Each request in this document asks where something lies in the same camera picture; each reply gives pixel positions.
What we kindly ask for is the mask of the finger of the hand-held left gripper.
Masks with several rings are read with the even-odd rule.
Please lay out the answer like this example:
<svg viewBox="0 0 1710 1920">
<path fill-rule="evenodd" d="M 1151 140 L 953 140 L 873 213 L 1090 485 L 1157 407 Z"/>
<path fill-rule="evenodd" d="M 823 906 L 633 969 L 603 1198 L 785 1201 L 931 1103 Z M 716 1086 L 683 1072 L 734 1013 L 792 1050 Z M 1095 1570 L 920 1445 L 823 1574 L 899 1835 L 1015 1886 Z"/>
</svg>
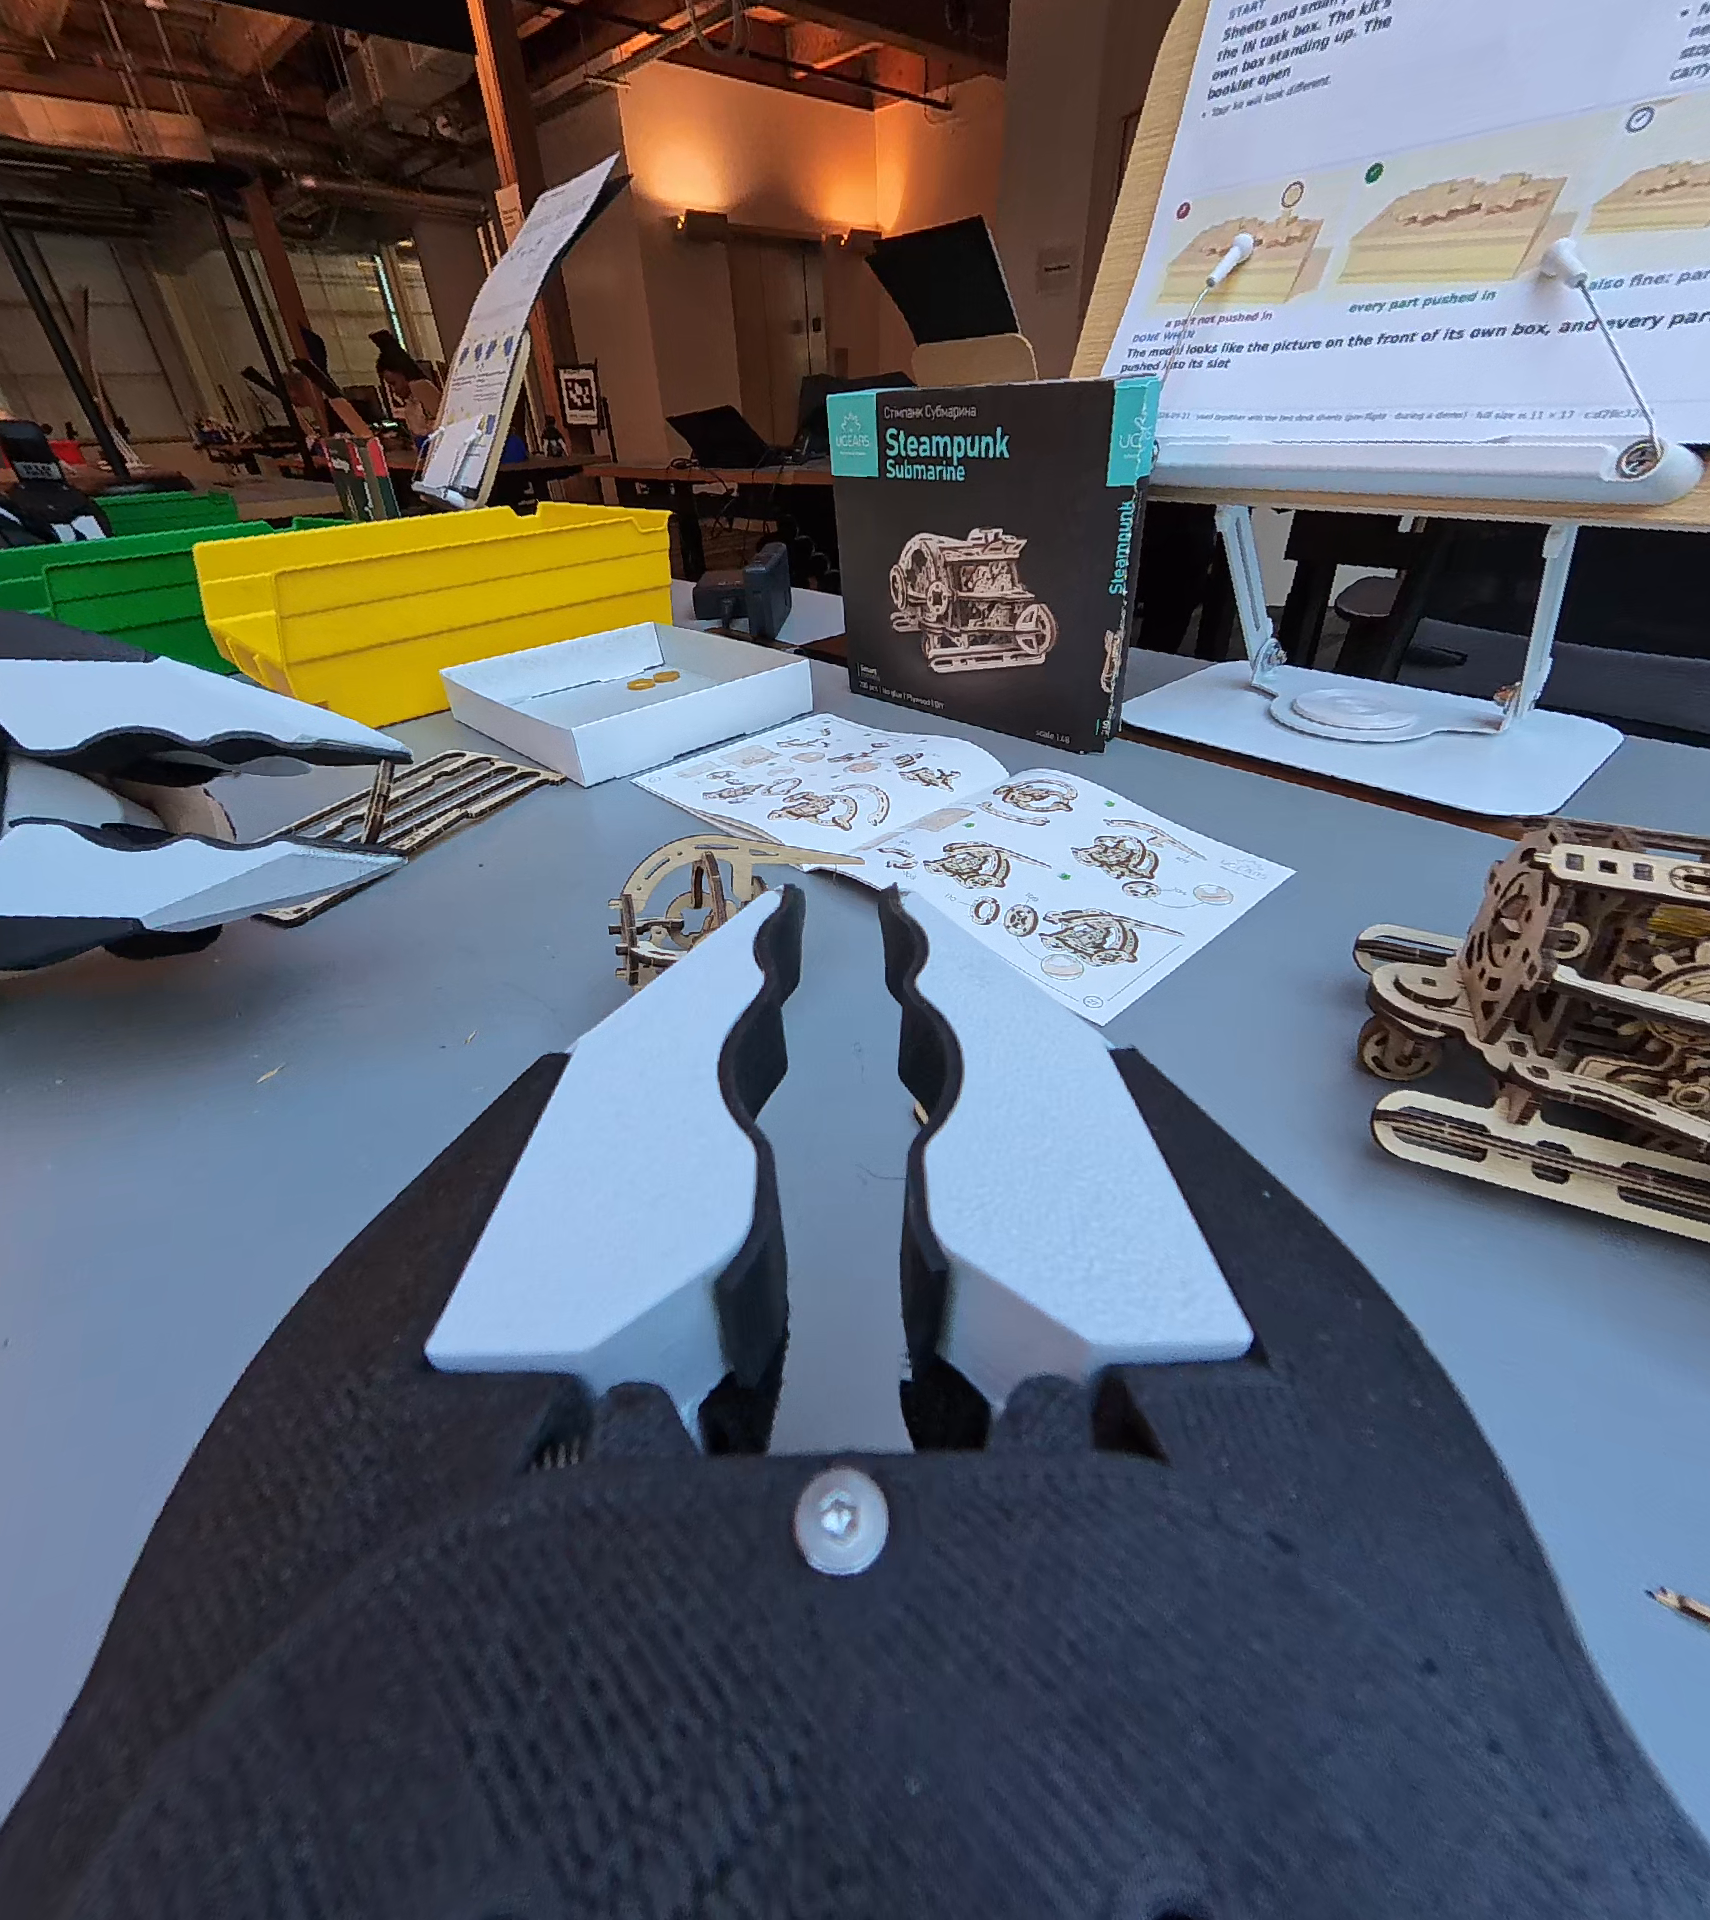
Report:
<svg viewBox="0 0 1710 1920">
<path fill-rule="evenodd" d="M 0 656 L 0 728 L 19 755 L 150 783 L 412 763 L 383 728 L 171 656 Z"/>
<path fill-rule="evenodd" d="M 310 839 L 224 841 L 200 832 L 139 839 L 23 818 L 0 839 L 0 921 L 137 924 L 200 931 L 276 906 L 328 897 L 402 869 L 394 850 Z"/>
</svg>

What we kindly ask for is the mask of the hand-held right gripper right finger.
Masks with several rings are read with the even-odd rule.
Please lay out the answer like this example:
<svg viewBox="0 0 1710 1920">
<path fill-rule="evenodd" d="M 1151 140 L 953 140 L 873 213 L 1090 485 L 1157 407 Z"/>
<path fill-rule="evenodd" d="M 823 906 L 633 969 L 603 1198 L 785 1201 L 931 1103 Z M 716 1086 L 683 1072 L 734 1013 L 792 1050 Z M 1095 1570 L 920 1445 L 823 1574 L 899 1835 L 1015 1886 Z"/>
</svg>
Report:
<svg viewBox="0 0 1710 1920">
<path fill-rule="evenodd" d="M 903 1213 L 903 1419 L 983 1445 L 1025 1377 L 1239 1359 L 1252 1321 L 1120 1056 L 931 902 L 880 897 L 920 1109 Z"/>
</svg>

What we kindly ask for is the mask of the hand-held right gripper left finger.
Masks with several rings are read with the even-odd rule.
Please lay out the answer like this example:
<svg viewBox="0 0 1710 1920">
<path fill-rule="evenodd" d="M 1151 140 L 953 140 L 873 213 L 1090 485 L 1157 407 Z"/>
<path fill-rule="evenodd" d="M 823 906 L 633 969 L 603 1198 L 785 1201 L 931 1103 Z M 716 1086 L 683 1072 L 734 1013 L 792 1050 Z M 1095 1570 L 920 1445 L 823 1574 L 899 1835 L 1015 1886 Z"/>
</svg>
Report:
<svg viewBox="0 0 1710 1920">
<path fill-rule="evenodd" d="M 571 1043 L 424 1344 L 432 1368 L 653 1383 L 710 1445 L 774 1396 L 788 1295 L 758 1115 L 788 1070 L 797 960 L 788 883 Z"/>
</svg>

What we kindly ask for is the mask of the small wooden model assembly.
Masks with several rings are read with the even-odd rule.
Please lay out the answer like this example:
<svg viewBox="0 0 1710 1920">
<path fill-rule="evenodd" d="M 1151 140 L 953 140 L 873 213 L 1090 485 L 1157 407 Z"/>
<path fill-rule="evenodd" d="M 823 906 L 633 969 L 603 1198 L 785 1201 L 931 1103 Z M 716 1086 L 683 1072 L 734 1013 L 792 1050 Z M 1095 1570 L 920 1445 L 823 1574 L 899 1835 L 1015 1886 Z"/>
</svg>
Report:
<svg viewBox="0 0 1710 1920">
<path fill-rule="evenodd" d="M 607 902 L 620 976 L 636 992 L 767 890 L 762 869 L 861 866 L 851 850 L 781 848 L 727 830 L 649 850 Z"/>
</svg>

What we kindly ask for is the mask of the wooden parts sheet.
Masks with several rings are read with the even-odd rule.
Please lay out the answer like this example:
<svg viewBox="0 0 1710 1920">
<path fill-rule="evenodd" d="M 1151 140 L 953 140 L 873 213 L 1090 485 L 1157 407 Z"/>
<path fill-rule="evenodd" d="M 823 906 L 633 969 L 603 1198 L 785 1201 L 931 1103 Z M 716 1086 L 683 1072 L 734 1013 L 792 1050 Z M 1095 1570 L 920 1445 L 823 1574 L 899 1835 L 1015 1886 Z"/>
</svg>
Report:
<svg viewBox="0 0 1710 1920">
<path fill-rule="evenodd" d="M 276 830 L 276 839 L 412 860 L 552 783 L 562 783 L 562 775 L 487 754 L 439 754 L 377 768 L 368 790 Z"/>
</svg>

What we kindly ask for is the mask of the black model kit box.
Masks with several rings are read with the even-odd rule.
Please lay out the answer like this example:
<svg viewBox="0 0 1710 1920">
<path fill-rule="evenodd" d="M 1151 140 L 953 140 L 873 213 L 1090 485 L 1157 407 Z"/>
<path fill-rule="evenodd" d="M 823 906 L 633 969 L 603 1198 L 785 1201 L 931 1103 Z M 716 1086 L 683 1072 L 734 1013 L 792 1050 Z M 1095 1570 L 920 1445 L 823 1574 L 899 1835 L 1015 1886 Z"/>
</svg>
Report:
<svg viewBox="0 0 1710 1920">
<path fill-rule="evenodd" d="M 836 390 L 825 421 L 849 683 L 1102 754 L 1161 379 Z"/>
</svg>

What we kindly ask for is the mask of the large wooden model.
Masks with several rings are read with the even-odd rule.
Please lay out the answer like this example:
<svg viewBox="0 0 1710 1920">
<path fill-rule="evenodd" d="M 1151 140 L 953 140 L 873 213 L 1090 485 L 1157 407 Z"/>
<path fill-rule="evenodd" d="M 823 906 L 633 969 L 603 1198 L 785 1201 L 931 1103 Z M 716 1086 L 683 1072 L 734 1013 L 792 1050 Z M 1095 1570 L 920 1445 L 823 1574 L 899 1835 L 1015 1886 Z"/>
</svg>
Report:
<svg viewBox="0 0 1710 1920">
<path fill-rule="evenodd" d="M 1710 1242 L 1710 839 L 1536 818 L 1465 938 L 1370 924 L 1354 965 L 1367 1072 L 1494 1072 L 1484 1109 L 1384 1094 L 1380 1148 Z"/>
</svg>

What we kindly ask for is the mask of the green plastic bin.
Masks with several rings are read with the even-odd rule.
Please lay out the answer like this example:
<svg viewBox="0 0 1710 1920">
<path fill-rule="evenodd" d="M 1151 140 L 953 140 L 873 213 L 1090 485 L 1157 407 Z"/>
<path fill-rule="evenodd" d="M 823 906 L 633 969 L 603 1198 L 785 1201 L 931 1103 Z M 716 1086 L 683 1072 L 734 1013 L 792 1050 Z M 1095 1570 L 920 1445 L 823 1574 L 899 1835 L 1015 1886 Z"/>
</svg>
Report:
<svg viewBox="0 0 1710 1920">
<path fill-rule="evenodd" d="M 39 612 L 78 632 L 119 637 L 152 656 L 233 676 L 222 656 L 194 570 L 194 546 L 271 537 L 267 524 L 174 525 L 106 540 L 0 551 L 0 606 Z"/>
<path fill-rule="evenodd" d="M 160 532 L 209 532 L 239 525 L 239 505 L 231 493 L 101 493 L 97 514 L 110 537 L 160 537 Z"/>
</svg>

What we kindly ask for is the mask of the yellow plastic bin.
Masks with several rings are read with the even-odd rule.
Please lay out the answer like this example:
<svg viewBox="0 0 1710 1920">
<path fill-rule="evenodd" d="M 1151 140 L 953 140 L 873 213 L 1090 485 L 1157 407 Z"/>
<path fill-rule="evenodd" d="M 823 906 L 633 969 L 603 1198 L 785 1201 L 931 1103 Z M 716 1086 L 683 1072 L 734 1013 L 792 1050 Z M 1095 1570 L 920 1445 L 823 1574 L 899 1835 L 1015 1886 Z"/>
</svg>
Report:
<svg viewBox="0 0 1710 1920">
<path fill-rule="evenodd" d="M 441 665 L 674 623 L 668 511 L 541 499 L 200 540 L 218 650 L 363 724 L 448 707 Z"/>
</svg>

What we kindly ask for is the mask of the open instruction booklet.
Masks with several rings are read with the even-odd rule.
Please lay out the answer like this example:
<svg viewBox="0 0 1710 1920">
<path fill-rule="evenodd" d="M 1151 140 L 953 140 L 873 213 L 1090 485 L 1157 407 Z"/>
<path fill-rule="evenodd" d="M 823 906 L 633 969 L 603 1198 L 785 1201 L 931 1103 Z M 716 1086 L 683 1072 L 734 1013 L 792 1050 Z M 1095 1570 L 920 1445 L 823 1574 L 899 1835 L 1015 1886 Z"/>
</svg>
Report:
<svg viewBox="0 0 1710 1920">
<path fill-rule="evenodd" d="M 747 839 L 924 897 L 1073 1013 L 1112 1021 L 1291 869 L 1078 771 L 1008 771 L 949 735 L 797 717 L 636 779 Z"/>
</svg>

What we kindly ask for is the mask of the white cardboard tray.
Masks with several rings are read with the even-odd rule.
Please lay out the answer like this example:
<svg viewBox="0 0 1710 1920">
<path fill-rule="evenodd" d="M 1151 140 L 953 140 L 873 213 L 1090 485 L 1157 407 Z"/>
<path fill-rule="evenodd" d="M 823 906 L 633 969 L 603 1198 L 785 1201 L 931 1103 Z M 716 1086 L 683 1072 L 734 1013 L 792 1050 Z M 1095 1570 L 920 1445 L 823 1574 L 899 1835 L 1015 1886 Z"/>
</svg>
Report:
<svg viewBox="0 0 1710 1920">
<path fill-rule="evenodd" d="M 633 623 L 441 665 L 451 717 L 571 783 L 629 779 L 814 710 L 814 665 L 734 637 Z"/>
</svg>

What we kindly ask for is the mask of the background document stand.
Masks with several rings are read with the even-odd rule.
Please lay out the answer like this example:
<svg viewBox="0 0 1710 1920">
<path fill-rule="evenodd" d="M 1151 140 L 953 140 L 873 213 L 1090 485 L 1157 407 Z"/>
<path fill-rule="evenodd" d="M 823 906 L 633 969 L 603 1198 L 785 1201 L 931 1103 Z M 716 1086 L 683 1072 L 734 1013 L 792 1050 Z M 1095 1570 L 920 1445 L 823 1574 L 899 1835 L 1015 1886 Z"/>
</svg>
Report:
<svg viewBox="0 0 1710 1920">
<path fill-rule="evenodd" d="M 415 463 L 415 493 L 448 511 L 487 505 L 499 467 L 504 432 L 522 379 L 531 365 L 531 312 L 571 248 L 577 230 L 593 224 L 603 203 L 629 183 L 624 156 L 603 156 L 593 172 L 531 200 L 513 241 L 487 270 L 479 300 L 468 306 L 462 345 L 448 365 L 441 416 Z"/>
</svg>

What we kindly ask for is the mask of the black electronic device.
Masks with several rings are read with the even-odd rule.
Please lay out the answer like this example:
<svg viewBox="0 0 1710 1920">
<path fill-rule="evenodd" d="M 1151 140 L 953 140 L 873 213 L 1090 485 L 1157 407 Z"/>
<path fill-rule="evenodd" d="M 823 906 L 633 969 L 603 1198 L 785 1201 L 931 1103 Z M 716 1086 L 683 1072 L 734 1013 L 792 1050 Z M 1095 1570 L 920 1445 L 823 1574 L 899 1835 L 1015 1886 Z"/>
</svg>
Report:
<svg viewBox="0 0 1710 1920">
<path fill-rule="evenodd" d="M 690 588 L 693 618 L 774 640 L 792 606 L 788 546 L 767 540 L 741 567 L 710 567 Z"/>
</svg>

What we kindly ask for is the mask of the black square panel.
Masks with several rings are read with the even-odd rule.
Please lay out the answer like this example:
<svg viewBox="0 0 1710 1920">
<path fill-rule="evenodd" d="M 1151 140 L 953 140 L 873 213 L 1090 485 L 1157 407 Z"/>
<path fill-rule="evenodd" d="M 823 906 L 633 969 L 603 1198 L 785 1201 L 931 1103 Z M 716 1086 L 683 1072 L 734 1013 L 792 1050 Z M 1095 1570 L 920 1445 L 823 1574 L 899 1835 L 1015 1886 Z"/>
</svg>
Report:
<svg viewBox="0 0 1710 1920">
<path fill-rule="evenodd" d="M 884 233 L 868 254 L 917 345 L 1008 339 L 1019 328 L 983 215 Z"/>
</svg>

